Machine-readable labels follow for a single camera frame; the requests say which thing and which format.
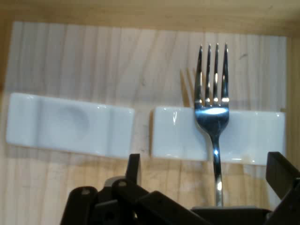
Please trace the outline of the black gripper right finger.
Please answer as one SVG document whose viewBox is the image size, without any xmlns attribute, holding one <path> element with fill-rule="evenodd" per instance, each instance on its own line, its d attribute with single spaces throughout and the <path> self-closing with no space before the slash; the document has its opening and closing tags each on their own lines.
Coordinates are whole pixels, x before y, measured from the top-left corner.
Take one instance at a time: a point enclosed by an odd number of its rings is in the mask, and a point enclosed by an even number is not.
<svg viewBox="0 0 300 225">
<path fill-rule="evenodd" d="M 300 223 L 300 172 L 280 152 L 269 152 L 266 180 L 280 198 L 279 205 L 267 216 L 267 225 Z"/>
</svg>

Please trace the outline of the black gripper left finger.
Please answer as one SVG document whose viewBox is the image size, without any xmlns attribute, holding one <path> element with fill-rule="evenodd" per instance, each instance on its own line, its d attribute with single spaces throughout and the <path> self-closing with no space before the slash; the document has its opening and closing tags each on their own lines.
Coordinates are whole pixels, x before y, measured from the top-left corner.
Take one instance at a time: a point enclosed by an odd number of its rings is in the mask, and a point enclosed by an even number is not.
<svg viewBox="0 0 300 225">
<path fill-rule="evenodd" d="M 105 181 L 98 191 L 84 186 L 68 196 L 62 225 L 208 225 L 209 222 L 166 195 L 139 185 L 140 154 L 131 154 L 124 176 Z"/>
</svg>

